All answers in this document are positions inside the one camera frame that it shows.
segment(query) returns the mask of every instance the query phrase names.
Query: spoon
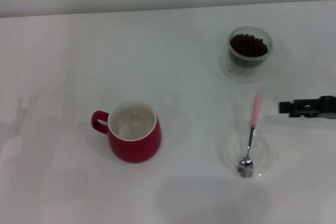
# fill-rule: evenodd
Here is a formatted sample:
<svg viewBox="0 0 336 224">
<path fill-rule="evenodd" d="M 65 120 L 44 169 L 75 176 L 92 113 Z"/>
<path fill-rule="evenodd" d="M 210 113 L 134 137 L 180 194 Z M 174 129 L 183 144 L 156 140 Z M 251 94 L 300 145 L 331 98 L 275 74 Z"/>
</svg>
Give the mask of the spoon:
<svg viewBox="0 0 336 224">
<path fill-rule="evenodd" d="M 238 165 L 238 173 L 240 174 L 241 177 L 244 178 L 249 178 L 253 175 L 253 162 L 249 156 L 249 153 L 252 145 L 254 132 L 256 130 L 256 125 L 258 122 L 262 102 L 263 102 L 263 96 L 261 94 L 257 94 L 256 97 L 254 98 L 251 130 L 250 130 L 250 137 L 248 140 L 247 153 L 243 158 L 241 158 Z"/>
</svg>

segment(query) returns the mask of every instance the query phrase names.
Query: mug handle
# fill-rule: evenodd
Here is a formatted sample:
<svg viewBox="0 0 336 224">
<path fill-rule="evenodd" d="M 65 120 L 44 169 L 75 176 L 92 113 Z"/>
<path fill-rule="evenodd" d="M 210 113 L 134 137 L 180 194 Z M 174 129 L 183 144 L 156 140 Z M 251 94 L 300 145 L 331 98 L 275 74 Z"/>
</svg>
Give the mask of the mug handle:
<svg viewBox="0 0 336 224">
<path fill-rule="evenodd" d="M 97 110 L 91 117 L 91 125 L 92 127 L 101 133 L 107 134 L 107 125 L 98 122 L 98 120 L 102 120 L 107 122 L 109 114 L 103 111 Z"/>
</svg>

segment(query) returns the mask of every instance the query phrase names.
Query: mug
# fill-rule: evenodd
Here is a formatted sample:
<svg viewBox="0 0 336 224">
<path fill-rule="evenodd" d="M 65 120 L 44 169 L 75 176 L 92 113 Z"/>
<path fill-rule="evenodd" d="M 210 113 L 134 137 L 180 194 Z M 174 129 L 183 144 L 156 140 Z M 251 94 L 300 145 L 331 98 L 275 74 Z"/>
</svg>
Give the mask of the mug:
<svg viewBox="0 0 336 224">
<path fill-rule="evenodd" d="M 153 108 L 143 101 L 127 101 L 110 113 L 96 111 L 92 127 L 107 134 L 112 151 L 121 160 L 140 163 L 151 158 L 161 143 L 161 127 Z"/>
</svg>

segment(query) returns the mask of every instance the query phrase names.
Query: mug rim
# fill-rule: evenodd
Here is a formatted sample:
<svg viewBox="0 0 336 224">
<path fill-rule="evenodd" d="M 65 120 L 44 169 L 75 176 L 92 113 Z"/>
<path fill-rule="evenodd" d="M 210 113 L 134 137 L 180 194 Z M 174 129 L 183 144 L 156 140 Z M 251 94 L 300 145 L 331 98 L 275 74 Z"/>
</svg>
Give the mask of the mug rim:
<svg viewBox="0 0 336 224">
<path fill-rule="evenodd" d="M 152 114 L 153 114 L 153 116 L 154 116 L 154 124 L 153 124 L 151 130 L 149 131 L 149 133 L 147 133 L 147 134 L 146 134 L 145 136 L 143 136 L 143 137 L 136 138 L 136 139 L 131 139 L 131 140 L 130 140 L 130 139 L 125 139 L 125 138 L 122 138 L 122 137 L 117 136 L 117 135 L 113 132 L 113 130 L 111 129 L 111 127 L 110 127 L 110 121 L 112 120 L 112 119 L 111 119 L 111 118 L 112 118 L 111 115 L 113 114 L 113 112 L 114 112 L 118 107 L 120 107 L 121 105 L 124 105 L 125 103 L 130 103 L 130 102 L 138 102 L 138 103 L 143 103 L 143 104 L 147 105 L 147 106 L 150 108 L 150 110 L 151 110 L 151 112 L 152 112 Z M 107 118 L 107 127 L 109 128 L 109 131 L 113 134 L 113 136 L 115 136 L 116 138 L 118 138 L 118 139 L 120 139 L 120 140 L 123 140 L 123 141 L 126 141 L 126 142 L 136 142 L 136 141 L 145 139 L 146 137 L 148 137 L 148 136 L 153 132 L 153 130 L 154 130 L 155 127 L 156 127 L 157 120 L 158 120 L 158 117 L 157 117 L 157 113 L 156 113 L 156 111 L 155 111 L 155 110 L 153 109 L 153 107 L 150 106 L 147 102 L 145 102 L 145 101 L 141 101 L 141 100 L 127 100 L 127 101 L 124 101 L 124 102 L 119 103 L 117 106 L 115 106 L 115 107 L 110 111 L 109 116 L 108 116 L 108 118 Z"/>
</svg>

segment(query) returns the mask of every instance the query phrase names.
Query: clear glass saucer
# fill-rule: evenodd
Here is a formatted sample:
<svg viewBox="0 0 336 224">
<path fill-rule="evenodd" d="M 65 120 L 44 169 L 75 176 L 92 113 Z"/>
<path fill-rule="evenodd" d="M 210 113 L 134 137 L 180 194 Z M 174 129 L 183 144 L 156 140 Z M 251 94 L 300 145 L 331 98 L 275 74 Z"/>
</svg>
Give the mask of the clear glass saucer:
<svg viewBox="0 0 336 224">
<path fill-rule="evenodd" d="M 219 158 L 226 168 L 239 175 L 239 161 L 246 155 L 249 131 L 236 131 L 224 138 L 218 149 Z M 267 140 L 256 131 L 249 154 L 254 169 L 252 177 L 260 177 L 268 170 L 272 158 Z"/>
</svg>

